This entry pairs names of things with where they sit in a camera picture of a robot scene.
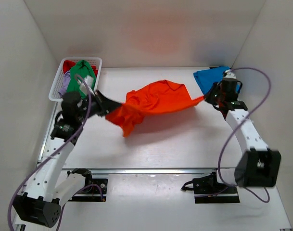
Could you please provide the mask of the orange t shirt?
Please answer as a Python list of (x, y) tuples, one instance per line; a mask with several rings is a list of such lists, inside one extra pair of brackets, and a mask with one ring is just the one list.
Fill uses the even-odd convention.
[(192, 99), (184, 84), (169, 80), (150, 83), (139, 90), (127, 93), (126, 101), (105, 119), (119, 126), (127, 137), (146, 116), (179, 112), (198, 105), (204, 96)]

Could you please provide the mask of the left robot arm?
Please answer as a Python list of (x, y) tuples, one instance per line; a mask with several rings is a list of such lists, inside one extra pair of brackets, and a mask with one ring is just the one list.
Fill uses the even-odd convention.
[(63, 206), (78, 191), (87, 192), (92, 188), (93, 179), (87, 169), (75, 169), (60, 185), (57, 180), (87, 119), (106, 116), (119, 107), (121, 103), (106, 98), (98, 90), (85, 99), (77, 91), (63, 96), (62, 109), (51, 133), (51, 141), (63, 144), (31, 173), (24, 192), (15, 195), (13, 207), (21, 220), (52, 228), (59, 220)]

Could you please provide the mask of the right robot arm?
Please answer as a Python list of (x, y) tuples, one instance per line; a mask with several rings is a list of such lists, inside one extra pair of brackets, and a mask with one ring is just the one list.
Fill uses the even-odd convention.
[(235, 78), (224, 77), (215, 82), (205, 96), (232, 128), (229, 139), (235, 137), (242, 155), (235, 168), (221, 168), (218, 161), (217, 176), (208, 180), (208, 188), (218, 193), (228, 186), (266, 187), (275, 186), (280, 167), (281, 154), (272, 150), (255, 129), (245, 103), (238, 100), (242, 83)]

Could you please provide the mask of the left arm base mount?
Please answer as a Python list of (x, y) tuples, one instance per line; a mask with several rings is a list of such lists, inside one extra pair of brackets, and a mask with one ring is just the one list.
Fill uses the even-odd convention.
[(71, 202), (106, 202), (108, 177), (96, 177), (85, 168), (76, 168), (67, 171), (67, 176), (79, 174), (85, 178), (85, 189), (80, 190), (72, 198)]

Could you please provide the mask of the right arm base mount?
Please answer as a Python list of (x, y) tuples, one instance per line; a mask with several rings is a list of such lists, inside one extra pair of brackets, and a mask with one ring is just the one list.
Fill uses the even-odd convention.
[(182, 192), (194, 192), (195, 204), (238, 204), (240, 203), (236, 187), (228, 187), (217, 181), (217, 174), (193, 178), (183, 184)]

